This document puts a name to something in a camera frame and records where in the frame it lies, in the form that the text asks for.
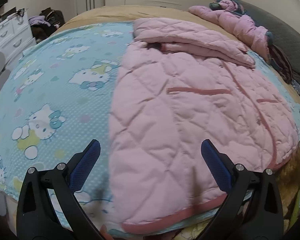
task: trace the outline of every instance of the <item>blue hello kitty blanket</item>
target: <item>blue hello kitty blanket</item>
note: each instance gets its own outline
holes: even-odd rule
[[[0,190],[18,200],[29,167],[53,169],[67,163],[92,139],[101,155],[75,196],[92,222],[117,237],[132,237],[116,221],[108,173],[108,115],[121,57],[132,41],[132,23],[88,25],[58,33],[24,52],[0,92]],[[300,134],[300,105],[255,53],[260,69],[282,92]],[[68,226],[53,191],[50,197]],[[164,233],[212,217],[212,210],[167,228]]]

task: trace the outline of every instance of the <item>tan bed sheet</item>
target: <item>tan bed sheet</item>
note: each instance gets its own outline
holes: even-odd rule
[[[55,33],[89,24],[133,21],[139,18],[152,17],[166,17],[198,23],[204,25],[205,27],[211,30],[218,31],[233,40],[237,40],[237,38],[235,38],[232,34],[227,33],[221,27],[208,21],[205,21],[189,12],[170,8],[138,5],[115,7],[104,6],[101,8],[84,12],[72,18]],[[273,72],[277,75],[278,79],[290,93],[295,102],[300,104],[300,96],[297,94],[295,89],[291,85],[286,84],[274,69]],[[279,172],[277,172],[277,180],[282,199],[284,214],[286,214],[288,211],[288,207],[290,206],[300,187],[300,147],[292,156],[291,160],[283,168],[281,168]]]

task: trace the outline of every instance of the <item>gray headboard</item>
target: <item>gray headboard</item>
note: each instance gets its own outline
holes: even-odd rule
[[[300,84],[300,34],[271,13],[244,1],[239,2],[249,16],[272,32],[274,45],[285,52],[293,69],[293,77]]]

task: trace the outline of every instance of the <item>purple clothing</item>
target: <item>purple clothing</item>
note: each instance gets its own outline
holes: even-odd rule
[[[30,26],[37,24],[46,24],[48,27],[51,26],[51,24],[44,19],[44,16],[33,16],[29,18],[29,24]]]

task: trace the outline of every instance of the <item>blue gripper pad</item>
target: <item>blue gripper pad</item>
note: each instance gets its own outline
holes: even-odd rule
[[[220,190],[229,193],[232,188],[231,174],[218,156],[219,152],[210,140],[202,142],[201,154]]]
[[[100,157],[100,143],[95,141],[70,174],[69,188],[72,193],[82,189],[93,166]]]

